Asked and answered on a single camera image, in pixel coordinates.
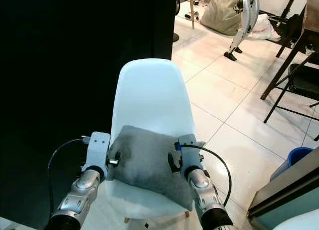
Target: chair leg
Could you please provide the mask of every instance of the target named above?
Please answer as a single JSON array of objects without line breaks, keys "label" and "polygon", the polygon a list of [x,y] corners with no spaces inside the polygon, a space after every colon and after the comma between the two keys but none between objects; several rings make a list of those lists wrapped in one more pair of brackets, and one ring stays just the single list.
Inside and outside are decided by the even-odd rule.
[{"label": "chair leg", "polygon": [[286,84],[285,88],[283,89],[283,91],[280,93],[278,99],[276,100],[275,104],[273,105],[273,107],[271,108],[269,114],[267,115],[267,117],[264,120],[264,123],[267,123],[268,119],[270,118],[271,114],[273,113],[273,111],[275,110],[275,108],[277,107],[279,101],[282,99],[282,97],[284,96],[285,92],[288,89],[288,86],[290,85],[290,81],[288,81],[288,83]]},{"label": "chair leg", "polygon": [[319,102],[316,103],[316,104],[309,105],[309,107],[312,108],[312,107],[315,107],[315,106],[317,106],[317,105],[319,105]]}]

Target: gray cushion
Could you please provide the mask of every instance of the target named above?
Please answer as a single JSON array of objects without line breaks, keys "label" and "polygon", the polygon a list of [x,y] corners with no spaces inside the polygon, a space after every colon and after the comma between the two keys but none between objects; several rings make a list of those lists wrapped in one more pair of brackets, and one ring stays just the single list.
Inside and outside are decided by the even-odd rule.
[{"label": "gray cushion", "polygon": [[177,138],[148,130],[124,126],[108,150],[113,159],[118,151],[117,167],[109,165],[106,180],[123,183],[163,194],[182,207],[192,210],[192,198],[186,179],[173,174],[167,161],[168,153],[175,154]]}]

